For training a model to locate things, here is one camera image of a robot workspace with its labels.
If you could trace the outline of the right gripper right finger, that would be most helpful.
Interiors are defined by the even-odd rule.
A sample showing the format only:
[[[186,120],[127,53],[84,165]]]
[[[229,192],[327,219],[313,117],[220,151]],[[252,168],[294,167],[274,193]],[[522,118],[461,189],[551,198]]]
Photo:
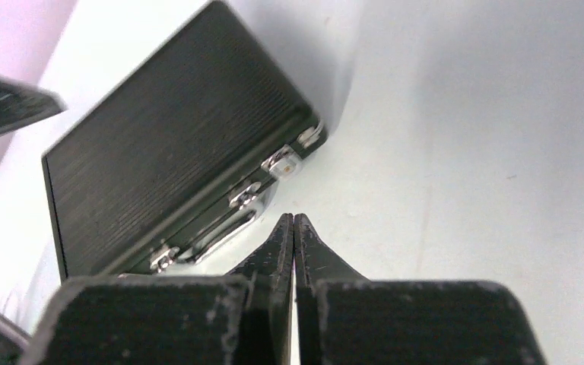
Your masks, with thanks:
[[[486,280],[374,281],[294,218],[303,364],[543,364],[518,298]]]

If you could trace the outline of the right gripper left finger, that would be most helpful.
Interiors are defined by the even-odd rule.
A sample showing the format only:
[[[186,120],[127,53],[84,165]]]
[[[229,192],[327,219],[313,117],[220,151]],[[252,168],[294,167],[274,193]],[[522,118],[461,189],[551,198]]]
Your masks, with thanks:
[[[22,364],[287,364],[294,217],[220,276],[73,278]]]

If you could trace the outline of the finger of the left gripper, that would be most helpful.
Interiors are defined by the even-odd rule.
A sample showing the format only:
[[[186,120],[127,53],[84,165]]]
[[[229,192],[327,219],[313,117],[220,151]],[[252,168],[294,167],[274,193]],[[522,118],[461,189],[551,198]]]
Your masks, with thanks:
[[[58,94],[0,76],[0,136],[64,111]]]

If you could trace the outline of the black aluminium poker case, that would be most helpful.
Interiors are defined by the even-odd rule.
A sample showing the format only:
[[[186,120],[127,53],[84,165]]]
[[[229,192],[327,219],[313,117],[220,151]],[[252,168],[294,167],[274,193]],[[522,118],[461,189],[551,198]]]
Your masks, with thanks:
[[[326,138],[232,8],[209,2],[43,155],[60,278],[200,262]]]

